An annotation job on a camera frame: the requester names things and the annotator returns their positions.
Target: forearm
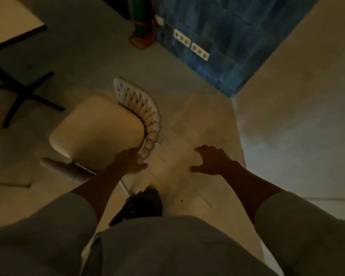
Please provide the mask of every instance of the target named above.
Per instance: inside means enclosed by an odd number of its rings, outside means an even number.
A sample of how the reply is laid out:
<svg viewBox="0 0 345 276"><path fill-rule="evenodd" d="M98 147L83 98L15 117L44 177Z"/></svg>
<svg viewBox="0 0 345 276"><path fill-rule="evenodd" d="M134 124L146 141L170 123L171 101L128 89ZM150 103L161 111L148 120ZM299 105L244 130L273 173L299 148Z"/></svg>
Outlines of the forearm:
<svg viewBox="0 0 345 276"><path fill-rule="evenodd" d="M246 170L236 161L227 163L221 176L240 199L252 223L261 204L270 196L283 191L280 187Z"/></svg>
<svg viewBox="0 0 345 276"><path fill-rule="evenodd" d="M75 188L72 192L88 201L96 214L97 222L99 222L111 194L123 176L124 173L120 167L117 164L111 164L105 171Z"/></svg>

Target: white chair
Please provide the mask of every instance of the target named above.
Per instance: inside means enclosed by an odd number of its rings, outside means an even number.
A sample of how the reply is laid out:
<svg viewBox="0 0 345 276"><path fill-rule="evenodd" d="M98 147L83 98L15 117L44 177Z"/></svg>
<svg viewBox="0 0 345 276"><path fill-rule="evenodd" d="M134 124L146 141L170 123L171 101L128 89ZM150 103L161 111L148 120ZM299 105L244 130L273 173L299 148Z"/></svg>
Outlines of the white chair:
<svg viewBox="0 0 345 276"><path fill-rule="evenodd" d="M51 146L69 164L49 158L41 164L79 184L105 169L123 149L141 147L147 159L159 140L161 116L154 99L123 78L114 79L117 102L110 91L91 95L50 135ZM129 194L123 182L124 191Z"/></svg>

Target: table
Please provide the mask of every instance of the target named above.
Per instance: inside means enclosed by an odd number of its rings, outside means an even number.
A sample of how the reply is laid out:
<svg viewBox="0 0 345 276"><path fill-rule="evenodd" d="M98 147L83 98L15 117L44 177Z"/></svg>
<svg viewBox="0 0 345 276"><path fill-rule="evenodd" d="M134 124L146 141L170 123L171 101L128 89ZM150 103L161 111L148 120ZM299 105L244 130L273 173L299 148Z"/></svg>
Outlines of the table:
<svg viewBox="0 0 345 276"><path fill-rule="evenodd" d="M0 0L0 50L46 29L46 25L18 0ZM26 99L32 99L56 110L64 111L63 107L33 93L36 88L52 76L54 73L49 72L30 85L23 86L0 68L0 80L2 81L0 88L18 94L5 117L2 124L3 128L9 126L10 120Z"/></svg>

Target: blue wall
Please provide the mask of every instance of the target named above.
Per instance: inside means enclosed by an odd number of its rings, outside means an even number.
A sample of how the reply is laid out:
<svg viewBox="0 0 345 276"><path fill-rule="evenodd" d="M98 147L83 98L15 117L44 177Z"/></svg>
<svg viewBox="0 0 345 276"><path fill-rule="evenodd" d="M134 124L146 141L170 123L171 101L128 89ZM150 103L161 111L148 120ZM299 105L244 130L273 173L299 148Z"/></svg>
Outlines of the blue wall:
<svg viewBox="0 0 345 276"><path fill-rule="evenodd" d="M244 86L318 0L158 0L157 41L228 97ZM204 61L178 29L210 53Z"/></svg>

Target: gray shirt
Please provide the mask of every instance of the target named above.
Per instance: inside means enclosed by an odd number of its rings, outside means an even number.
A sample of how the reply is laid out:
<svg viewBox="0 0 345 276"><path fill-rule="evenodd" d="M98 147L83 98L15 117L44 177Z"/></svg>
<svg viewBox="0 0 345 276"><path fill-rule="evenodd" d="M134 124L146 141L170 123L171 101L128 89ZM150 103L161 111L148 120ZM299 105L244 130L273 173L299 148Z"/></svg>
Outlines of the gray shirt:
<svg viewBox="0 0 345 276"><path fill-rule="evenodd" d="M345 275L345 221L289 192L267 199L255 228L285 275ZM0 227L0 275L78 275L97 227L86 200L62 195ZM138 218L97 235L88 275L276 275L242 246L192 216Z"/></svg>

